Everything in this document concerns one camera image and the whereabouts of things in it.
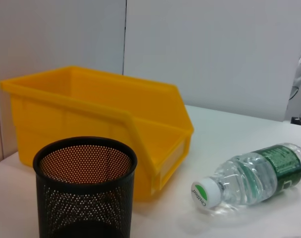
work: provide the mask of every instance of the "table surface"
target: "table surface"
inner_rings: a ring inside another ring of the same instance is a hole
[[[190,153],[150,203],[134,203],[133,238],[301,237],[301,184],[236,212],[205,214],[191,184],[230,157],[282,142],[301,146],[301,126],[187,106],[195,127]],[[38,237],[35,174],[14,154],[0,162],[0,238]]]

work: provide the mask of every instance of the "bottle label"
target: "bottle label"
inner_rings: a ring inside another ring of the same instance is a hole
[[[301,179],[301,162],[298,156],[288,147],[274,145],[262,150],[254,151],[262,155],[272,165],[277,176],[275,194],[295,186]]]

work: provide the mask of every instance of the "plastic storage bin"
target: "plastic storage bin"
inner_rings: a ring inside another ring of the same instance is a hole
[[[11,94],[19,156],[26,165],[57,140],[118,140],[137,154],[134,200],[145,200],[164,187],[188,153],[194,129],[176,86],[79,67],[0,84]]]

